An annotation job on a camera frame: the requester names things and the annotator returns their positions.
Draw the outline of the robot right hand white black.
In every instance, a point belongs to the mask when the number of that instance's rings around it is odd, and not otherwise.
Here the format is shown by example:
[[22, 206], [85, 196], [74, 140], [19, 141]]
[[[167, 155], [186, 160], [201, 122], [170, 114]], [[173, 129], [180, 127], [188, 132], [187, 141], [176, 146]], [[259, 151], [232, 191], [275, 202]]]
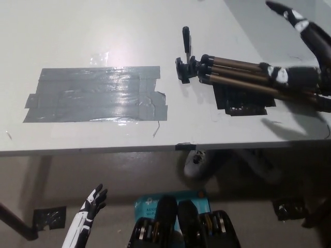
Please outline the robot right hand white black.
[[284, 17], [300, 34], [308, 49], [315, 55], [318, 67], [278, 67], [260, 63], [259, 67], [274, 84], [282, 87], [318, 90], [330, 95], [330, 36], [314, 22], [293, 8], [281, 3], [266, 1], [266, 5]]

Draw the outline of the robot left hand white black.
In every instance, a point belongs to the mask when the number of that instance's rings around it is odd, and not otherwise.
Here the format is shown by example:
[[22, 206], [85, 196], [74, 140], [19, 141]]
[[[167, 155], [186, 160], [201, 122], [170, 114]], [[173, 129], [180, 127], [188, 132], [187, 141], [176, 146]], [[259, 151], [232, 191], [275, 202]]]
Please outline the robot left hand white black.
[[103, 184], [99, 184], [92, 190], [90, 195], [83, 203], [78, 212], [80, 217], [79, 227], [82, 230], [84, 227], [90, 229], [97, 213], [106, 206], [107, 189], [103, 189]]

